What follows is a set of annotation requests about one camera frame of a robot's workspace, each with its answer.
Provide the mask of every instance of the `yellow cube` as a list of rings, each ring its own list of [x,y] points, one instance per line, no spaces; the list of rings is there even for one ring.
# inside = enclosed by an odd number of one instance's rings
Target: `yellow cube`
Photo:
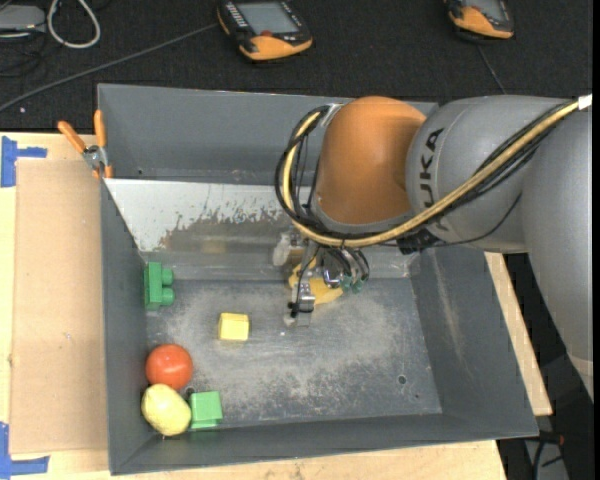
[[[218,337],[221,340],[246,341],[249,338],[249,315],[220,313]]]

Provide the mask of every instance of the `black carpet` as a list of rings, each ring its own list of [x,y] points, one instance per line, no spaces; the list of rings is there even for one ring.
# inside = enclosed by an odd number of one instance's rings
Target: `black carpet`
[[[442,0],[293,0],[310,25],[315,46],[271,66],[255,66],[236,51],[214,16],[217,0],[87,1],[102,28],[91,48],[62,47],[48,35],[0,42],[0,130],[54,132],[58,120],[67,120],[79,133],[92,133],[101,82],[376,94],[440,104],[502,93],[569,98],[592,92],[593,0],[506,0],[515,36],[487,45],[458,37]],[[46,10],[51,0],[13,3]],[[91,22],[75,0],[64,1],[54,23],[68,41],[92,37]],[[164,48],[139,53],[186,34]],[[564,350],[541,298],[529,296],[534,285],[526,263],[524,257],[509,258],[542,367]],[[548,383],[548,389],[551,396],[554,386]],[[564,450],[570,478],[593,478],[592,404],[579,397],[562,409],[559,402],[561,432],[569,432],[568,414],[574,414],[572,426],[577,425],[579,436],[583,428],[588,432],[584,445]],[[509,445],[503,443],[503,449]],[[522,478],[529,471],[528,457],[526,465],[516,467],[515,455],[503,453],[503,459],[510,478]]]

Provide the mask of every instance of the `yellow cable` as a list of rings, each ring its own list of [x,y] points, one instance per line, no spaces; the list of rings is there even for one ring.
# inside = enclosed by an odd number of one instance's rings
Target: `yellow cable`
[[[541,123],[538,123],[531,130],[525,133],[522,137],[520,137],[516,142],[514,142],[511,146],[505,149],[500,155],[493,159],[488,165],[480,169],[477,173],[475,173],[471,178],[465,181],[462,185],[457,187],[455,190],[449,192],[446,196],[441,198],[437,203],[433,204],[426,210],[420,212],[415,217],[409,219],[408,221],[377,235],[369,236],[366,238],[354,238],[354,239],[341,239],[341,238],[333,238],[329,236],[324,236],[315,231],[309,229],[308,227],[300,224],[299,222],[293,221],[293,225],[307,238],[311,240],[330,247],[367,247],[370,245],[376,245],[379,243],[387,242],[389,240],[393,240],[398,238],[399,236],[411,231],[415,227],[419,226],[423,222],[426,222],[431,217],[436,216],[438,213],[446,209],[449,205],[453,204],[457,199],[464,196],[474,188],[476,188],[480,183],[482,183],[485,179],[487,179],[491,174],[493,174],[496,170],[498,170],[502,165],[504,165],[512,156],[518,153],[525,145],[531,142],[534,138],[544,132],[547,128],[553,126],[560,119],[563,119],[565,116],[570,114],[571,112],[578,109],[578,101],[567,105],[566,107],[560,109],[555,114],[547,117]],[[304,130],[309,126],[311,122],[319,115],[319,112],[313,114],[306,126],[300,128],[296,137],[299,137]],[[294,146],[287,157],[286,163],[284,165],[284,177],[283,177],[283,198],[286,205],[293,209],[293,204],[291,202],[290,195],[290,187],[289,187],[289,174],[291,172],[291,163],[293,162],[293,157],[295,155],[297,145]]]

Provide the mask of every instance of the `blue tape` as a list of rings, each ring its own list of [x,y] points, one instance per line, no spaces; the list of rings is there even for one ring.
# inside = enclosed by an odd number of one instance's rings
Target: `blue tape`
[[[0,186],[16,184],[16,160],[20,157],[46,158],[45,148],[28,147],[18,149],[18,143],[7,136],[2,137],[2,161],[0,162]]]
[[[12,475],[46,473],[49,456],[30,460],[11,460],[9,455],[9,425],[0,421],[0,479],[10,480]]]

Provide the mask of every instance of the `toy fruit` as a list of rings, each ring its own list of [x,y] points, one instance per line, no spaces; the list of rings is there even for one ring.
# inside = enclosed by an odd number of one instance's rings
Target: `toy fruit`
[[[184,347],[174,343],[154,348],[145,365],[151,384],[166,384],[175,390],[182,389],[193,375],[193,361]]]
[[[191,408],[175,389],[166,384],[149,386],[142,396],[142,415],[165,436],[181,434],[191,423]]]

